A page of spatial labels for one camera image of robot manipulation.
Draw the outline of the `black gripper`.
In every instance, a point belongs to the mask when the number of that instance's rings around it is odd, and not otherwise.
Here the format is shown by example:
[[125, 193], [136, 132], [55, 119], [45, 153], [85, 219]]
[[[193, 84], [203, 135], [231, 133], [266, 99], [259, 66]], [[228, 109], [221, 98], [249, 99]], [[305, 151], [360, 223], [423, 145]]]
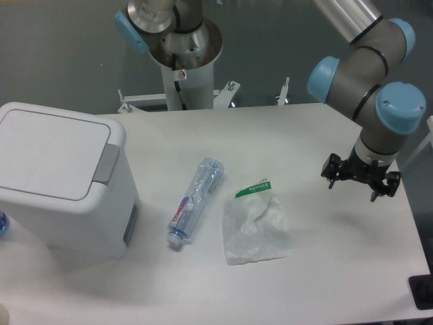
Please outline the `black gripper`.
[[394, 197], [401, 183], [401, 172], [391, 171], [387, 173], [389, 165], [372, 165], [361, 160], [355, 149], [352, 149], [346, 160], [331, 153], [323, 164], [321, 176], [329, 182], [328, 188], [332, 189], [337, 181], [353, 180], [369, 185], [372, 189], [370, 201], [375, 202], [378, 197]]

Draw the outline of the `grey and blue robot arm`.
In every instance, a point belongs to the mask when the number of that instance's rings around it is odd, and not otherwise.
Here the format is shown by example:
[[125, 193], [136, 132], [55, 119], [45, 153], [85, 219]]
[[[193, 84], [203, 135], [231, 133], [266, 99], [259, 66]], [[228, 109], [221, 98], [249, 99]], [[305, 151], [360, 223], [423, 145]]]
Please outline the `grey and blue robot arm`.
[[[328, 56], [313, 69], [307, 89], [321, 103], [358, 124], [347, 159], [329, 156], [322, 176], [330, 184], [367, 184], [372, 198], [395, 195], [401, 174], [390, 165], [419, 126], [426, 99], [415, 86], [386, 76], [411, 52], [415, 33], [400, 19], [385, 19], [370, 1], [318, 1], [317, 7], [354, 49], [346, 60]], [[214, 88], [214, 62], [223, 40], [203, 15], [201, 1], [129, 1], [114, 21], [137, 52], [159, 65], [169, 110], [227, 108], [238, 90]]]

